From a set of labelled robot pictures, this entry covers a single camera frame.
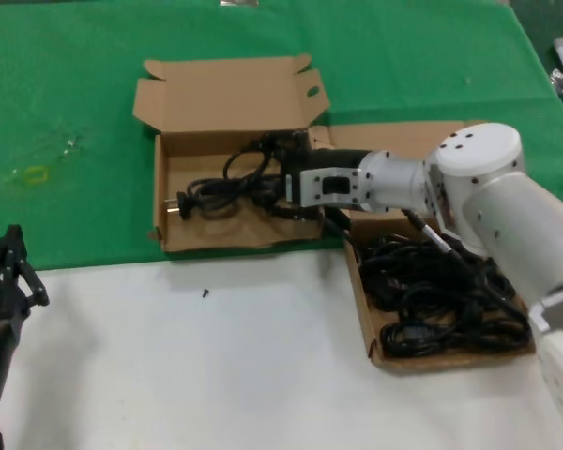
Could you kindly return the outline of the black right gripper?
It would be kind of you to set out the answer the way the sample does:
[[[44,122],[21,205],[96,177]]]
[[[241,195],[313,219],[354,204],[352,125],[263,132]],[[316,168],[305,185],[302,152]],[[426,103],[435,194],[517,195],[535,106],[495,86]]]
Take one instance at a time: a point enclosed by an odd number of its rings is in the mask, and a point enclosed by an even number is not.
[[[289,203],[364,203],[365,160],[371,150],[310,149],[304,130],[276,130],[265,136],[265,148],[281,164],[281,186]],[[316,206],[272,204],[269,214],[293,221],[320,221]]]

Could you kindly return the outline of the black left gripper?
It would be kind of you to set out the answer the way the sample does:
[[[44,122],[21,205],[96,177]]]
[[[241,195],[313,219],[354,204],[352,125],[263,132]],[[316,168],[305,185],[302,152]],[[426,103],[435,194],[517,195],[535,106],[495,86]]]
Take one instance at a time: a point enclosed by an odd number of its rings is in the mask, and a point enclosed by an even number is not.
[[[27,260],[27,249],[20,225],[9,225],[0,237],[0,323],[22,326],[30,307],[49,305],[49,296],[35,269]],[[27,284],[25,296],[18,277]]]

